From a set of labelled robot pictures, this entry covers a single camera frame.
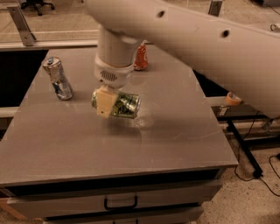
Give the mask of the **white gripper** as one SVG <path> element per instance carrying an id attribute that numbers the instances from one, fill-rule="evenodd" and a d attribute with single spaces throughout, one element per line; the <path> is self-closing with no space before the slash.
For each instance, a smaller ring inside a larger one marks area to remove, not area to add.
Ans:
<path id="1" fill-rule="evenodd" d="M 94 75 L 104 85 L 96 90 L 97 115 L 108 118 L 118 97 L 117 89 L 124 87 L 134 71 L 135 56 L 129 59 L 125 66 L 111 66 L 101 59 L 99 55 L 94 58 Z"/>

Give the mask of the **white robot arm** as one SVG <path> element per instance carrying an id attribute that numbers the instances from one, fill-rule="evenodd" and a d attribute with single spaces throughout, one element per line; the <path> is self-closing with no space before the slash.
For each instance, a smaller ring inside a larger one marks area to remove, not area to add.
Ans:
<path id="1" fill-rule="evenodd" d="M 95 70 L 121 88 L 145 40 L 234 92 L 266 116 L 280 116 L 280 37 L 162 0 L 85 0 L 99 25 Z"/>

